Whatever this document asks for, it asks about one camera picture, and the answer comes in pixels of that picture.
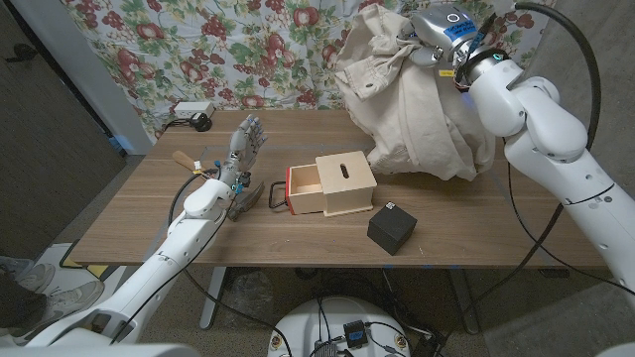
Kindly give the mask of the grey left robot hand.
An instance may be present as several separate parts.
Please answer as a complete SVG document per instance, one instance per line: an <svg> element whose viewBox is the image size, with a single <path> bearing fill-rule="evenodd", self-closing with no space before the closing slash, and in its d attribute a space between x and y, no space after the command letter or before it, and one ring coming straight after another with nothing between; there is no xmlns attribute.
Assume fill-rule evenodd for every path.
<svg viewBox="0 0 635 357"><path fill-rule="evenodd" d="M249 114L231 135L228 154L217 179L229 186L236 184L254 166L266 140L260 118Z"/></svg>

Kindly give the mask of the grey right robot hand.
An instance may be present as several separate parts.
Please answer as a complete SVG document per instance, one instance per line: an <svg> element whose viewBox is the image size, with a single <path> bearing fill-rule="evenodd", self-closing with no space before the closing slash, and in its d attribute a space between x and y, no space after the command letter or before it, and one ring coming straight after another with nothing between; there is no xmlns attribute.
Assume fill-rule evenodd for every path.
<svg viewBox="0 0 635 357"><path fill-rule="evenodd" d="M458 5L435 5L413 13L403 32L421 45L408 59L422 67L447 62L454 70L471 72L486 71L498 63L494 53L476 39L478 28L468 11Z"/></svg>

